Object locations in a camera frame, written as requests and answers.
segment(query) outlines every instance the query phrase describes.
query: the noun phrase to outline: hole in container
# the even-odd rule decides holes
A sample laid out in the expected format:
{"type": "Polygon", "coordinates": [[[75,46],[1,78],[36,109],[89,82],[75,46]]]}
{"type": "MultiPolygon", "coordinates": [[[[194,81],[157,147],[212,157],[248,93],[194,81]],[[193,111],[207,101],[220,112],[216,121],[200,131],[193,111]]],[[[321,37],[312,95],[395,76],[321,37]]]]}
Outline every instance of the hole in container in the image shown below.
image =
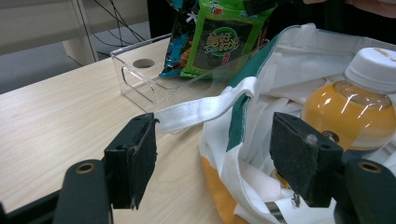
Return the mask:
{"type": "Polygon", "coordinates": [[[377,166],[374,163],[370,163],[367,161],[361,161],[359,162],[359,167],[365,171],[371,172],[371,173],[381,173],[381,167],[377,166]]]}
{"type": "Polygon", "coordinates": [[[154,61],[151,59],[139,59],[133,63],[133,66],[136,68],[150,68],[152,65],[154,65],[154,61]]]}
{"type": "Polygon", "coordinates": [[[90,171],[92,171],[94,168],[95,165],[93,163],[83,163],[76,168],[76,173],[80,175],[87,174],[90,171]]]}

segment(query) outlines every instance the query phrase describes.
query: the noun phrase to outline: bag handle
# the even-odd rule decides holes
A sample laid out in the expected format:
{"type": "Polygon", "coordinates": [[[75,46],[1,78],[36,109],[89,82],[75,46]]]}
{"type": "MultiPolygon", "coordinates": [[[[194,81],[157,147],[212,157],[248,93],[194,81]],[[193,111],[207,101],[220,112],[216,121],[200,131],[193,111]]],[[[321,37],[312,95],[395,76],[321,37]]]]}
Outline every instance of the bag handle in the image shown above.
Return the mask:
{"type": "Polygon", "coordinates": [[[171,133],[222,116],[243,94],[254,96],[256,79],[245,77],[235,88],[227,87],[218,96],[188,101],[154,112],[154,117],[160,121],[156,125],[157,131],[171,133]]]}

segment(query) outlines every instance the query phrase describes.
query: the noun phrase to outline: white bottle cap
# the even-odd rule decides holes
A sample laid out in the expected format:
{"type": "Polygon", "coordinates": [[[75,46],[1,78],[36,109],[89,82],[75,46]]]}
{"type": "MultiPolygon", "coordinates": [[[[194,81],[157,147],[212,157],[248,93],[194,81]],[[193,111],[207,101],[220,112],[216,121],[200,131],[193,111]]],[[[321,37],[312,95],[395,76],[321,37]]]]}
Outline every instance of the white bottle cap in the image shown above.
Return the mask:
{"type": "Polygon", "coordinates": [[[361,49],[345,71],[346,78],[365,89],[396,92],[396,52],[389,49],[361,49]]]}

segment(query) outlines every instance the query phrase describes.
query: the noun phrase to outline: orange object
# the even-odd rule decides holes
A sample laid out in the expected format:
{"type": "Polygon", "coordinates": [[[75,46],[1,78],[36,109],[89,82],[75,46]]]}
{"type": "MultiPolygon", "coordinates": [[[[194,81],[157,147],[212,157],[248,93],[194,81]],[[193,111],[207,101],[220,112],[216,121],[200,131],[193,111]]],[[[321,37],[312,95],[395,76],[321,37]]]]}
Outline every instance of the orange object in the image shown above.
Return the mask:
{"type": "Polygon", "coordinates": [[[381,148],[396,131],[394,106],[387,96],[396,92],[395,59],[391,50],[361,49],[346,69],[345,80],[308,97],[302,120],[345,152],[358,150],[358,158],[363,151],[381,148]]]}

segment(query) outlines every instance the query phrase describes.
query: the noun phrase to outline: clear plastic container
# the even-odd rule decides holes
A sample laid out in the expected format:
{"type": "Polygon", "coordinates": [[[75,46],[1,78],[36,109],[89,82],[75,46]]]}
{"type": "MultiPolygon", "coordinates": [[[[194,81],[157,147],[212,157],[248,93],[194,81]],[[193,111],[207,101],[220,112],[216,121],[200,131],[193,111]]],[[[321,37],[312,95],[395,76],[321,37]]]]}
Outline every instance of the clear plastic container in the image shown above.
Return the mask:
{"type": "Polygon", "coordinates": [[[395,134],[387,94],[396,92],[396,52],[362,49],[344,75],[345,80],[314,91],[301,117],[342,147],[347,161],[380,149],[395,134]]]}
{"type": "Polygon", "coordinates": [[[121,93],[145,112],[221,93],[257,50],[195,78],[159,77],[170,35],[112,51],[121,93]]]}

